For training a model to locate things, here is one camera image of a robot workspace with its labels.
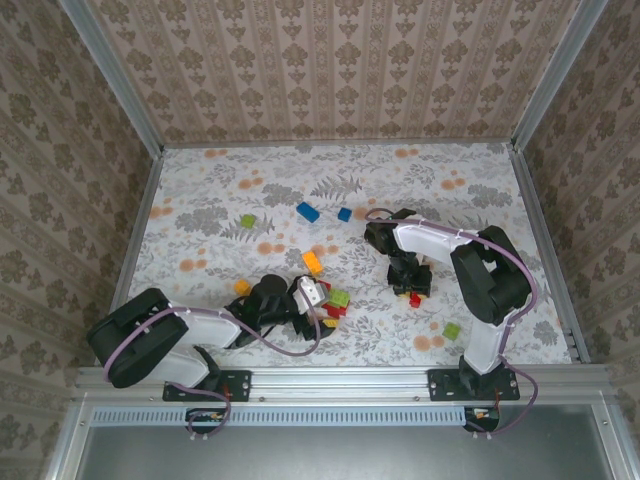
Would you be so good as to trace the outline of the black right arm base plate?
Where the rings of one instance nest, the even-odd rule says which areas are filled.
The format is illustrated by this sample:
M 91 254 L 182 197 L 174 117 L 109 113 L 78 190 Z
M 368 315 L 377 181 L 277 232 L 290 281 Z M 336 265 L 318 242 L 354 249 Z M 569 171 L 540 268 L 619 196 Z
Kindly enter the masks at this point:
M 521 398 L 513 371 L 500 366 L 489 374 L 453 368 L 431 369 L 427 372 L 430 399 L 444 401 L 515 401 Z

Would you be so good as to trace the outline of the short aluminium table edge rail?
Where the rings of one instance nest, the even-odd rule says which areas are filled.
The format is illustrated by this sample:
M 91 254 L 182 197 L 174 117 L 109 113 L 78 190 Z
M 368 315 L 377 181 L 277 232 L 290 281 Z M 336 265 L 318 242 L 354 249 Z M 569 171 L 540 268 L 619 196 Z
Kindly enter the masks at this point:
M 166 143 L 162 148 L 169 149 L 203 149 L 203 148 L 253 148 L 253 147 L 315 147 L 315 146 L 350 146 L 350 145 L 439 145 L 439 144 L 512 144 L 508 137 L 496 138 L 396 138 L 396 139 L 320 139 L 320 140 L 269 140 L 269 141 L 232 141 L 208 143 Z

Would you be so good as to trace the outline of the grey metal panel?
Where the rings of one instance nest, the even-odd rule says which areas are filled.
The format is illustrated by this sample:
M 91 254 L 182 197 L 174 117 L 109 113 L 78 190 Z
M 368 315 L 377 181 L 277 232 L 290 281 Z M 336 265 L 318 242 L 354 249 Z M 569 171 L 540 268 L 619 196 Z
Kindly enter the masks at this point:
M 640 480 L 620 411 L 538 406 L 492 438 L 460 427 L 94 427 L 74 408 L 45 480 Z

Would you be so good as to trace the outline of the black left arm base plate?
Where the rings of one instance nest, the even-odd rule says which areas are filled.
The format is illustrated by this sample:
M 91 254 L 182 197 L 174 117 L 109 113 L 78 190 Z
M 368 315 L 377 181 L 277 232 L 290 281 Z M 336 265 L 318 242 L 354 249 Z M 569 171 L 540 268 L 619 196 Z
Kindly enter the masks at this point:
M 220 370 L 217 373 L 209 373 L 197 385 L 195 390 L 215 392 L 223 395 L 231 402 L 247 402 L 251 391 L 252 372 L 250 370 Z M 166 383 L 163 389 L 162 399 L 165 402 L 220 402 L 220 399 L 210 395 L 189 393 Z

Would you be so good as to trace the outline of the wide aluminium mounting beam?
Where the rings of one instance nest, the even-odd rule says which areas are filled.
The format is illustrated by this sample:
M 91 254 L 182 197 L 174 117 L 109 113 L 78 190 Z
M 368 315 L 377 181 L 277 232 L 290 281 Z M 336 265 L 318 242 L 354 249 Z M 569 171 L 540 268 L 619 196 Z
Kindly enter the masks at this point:
M 597 364 L 518 365 L 517 382 L 524 405 L 533 395 L 527 380 L 538 385 L 536 405 L 616 402 L 607 370 Z M 411 405 L 431 401 L 429 366 L 418 367 L 252 367 L 249 405 L 355 406 Z M 99 368 L 83 368 L 72 391 L 74 403 L 95 405 L 157 405 L 163 382 L 144 380 L 116 389 L 102 380 Z

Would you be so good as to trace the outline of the aluminium frame post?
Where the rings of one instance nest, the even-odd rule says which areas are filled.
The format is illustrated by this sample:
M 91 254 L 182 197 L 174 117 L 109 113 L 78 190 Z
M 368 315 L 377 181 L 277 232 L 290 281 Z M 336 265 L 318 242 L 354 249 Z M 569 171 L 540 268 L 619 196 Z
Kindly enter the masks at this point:
M 531 140 L 553 98 L 607 6 L 608 0 L 581 0 L 512 135 L 522 151 Z
M 60 0 L 60 3 L 146 150 L 154 160 L 160 158 L 164 142 L 88 1 Z

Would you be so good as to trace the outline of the floral patterned table cover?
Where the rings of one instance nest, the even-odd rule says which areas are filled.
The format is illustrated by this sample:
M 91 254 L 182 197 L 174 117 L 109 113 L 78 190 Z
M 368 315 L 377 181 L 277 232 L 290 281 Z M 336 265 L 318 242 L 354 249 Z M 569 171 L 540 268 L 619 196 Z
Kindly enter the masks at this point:
M 301 202 L 320 212 L 316 222 L 297 213 Z M 337 218 L 342 207 L 352 211 L 348 222 Z M 433 263 L 430 298 L 419 308 L 394 295 L 387 258 L 364 239 L 365 215 L 377 207 L 412 209 L 456 229 L 502 228 L 539 288 L 536 307 L 509 336 L 507 359 L 570 362 L 510 149 L 497 143 L 169 150 L 130 294 L 156 287 L 179 304 L 218 309 L 235 297 L 240 279 L 305 273 L 302 255 L 313 251 L 323 279 L 351 297 L 337 330 L 313 344 L 279 327 L 266 343 L 214 350 L 219 364 L 454 365 L 473 322 L 454 271 Z M 241 226 L 245 214 L 256 217 L 251 229 Z M 449 322 L 461 327 L 456 341 L 442 336 Z

